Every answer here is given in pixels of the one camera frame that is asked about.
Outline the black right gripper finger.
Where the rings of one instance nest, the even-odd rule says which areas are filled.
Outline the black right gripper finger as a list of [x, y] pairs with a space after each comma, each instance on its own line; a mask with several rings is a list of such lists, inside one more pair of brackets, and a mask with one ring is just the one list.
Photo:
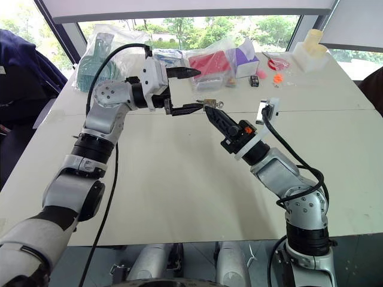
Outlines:
[[225, 139], [230, 139], [229, 128], [232, 126], [230, 117], [217, 108], [205, 108], [205, 113], [209, 122], [224, 135]]
[[209, 122], [220, 132], [239, 132], [239, 126], [224, 111], [205, 107], [205, 113]]

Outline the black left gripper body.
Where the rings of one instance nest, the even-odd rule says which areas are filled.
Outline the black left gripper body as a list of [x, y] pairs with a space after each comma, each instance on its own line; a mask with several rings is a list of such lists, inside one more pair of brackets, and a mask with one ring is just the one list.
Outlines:
[[155, 108], [164, 108], [166, 112], [172, 111], [170, 89], [164, 90], [161, 94], [155, 94], [151, 97]]

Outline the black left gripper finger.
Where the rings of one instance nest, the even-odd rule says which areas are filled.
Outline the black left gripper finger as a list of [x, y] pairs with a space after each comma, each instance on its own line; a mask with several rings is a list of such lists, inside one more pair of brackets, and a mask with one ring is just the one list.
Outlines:
[[182, 107], [174, 108], [170, 99], [166, 99], [164, 104], [166, 115], [171, 116], [189, 115], [203, 108], [202, 103], [188, 103]]
[[168, 78], [186, 79], [196, 77], [201, 71], [194, 68], [166, 68]]

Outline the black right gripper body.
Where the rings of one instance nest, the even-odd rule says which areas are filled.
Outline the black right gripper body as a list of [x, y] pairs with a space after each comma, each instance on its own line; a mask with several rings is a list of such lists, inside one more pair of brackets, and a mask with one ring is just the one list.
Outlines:
[[256, 135], [256, 128], [247, 120], [231, 124], [224, 132], [221, 146], [229, 154], [237, 154]]

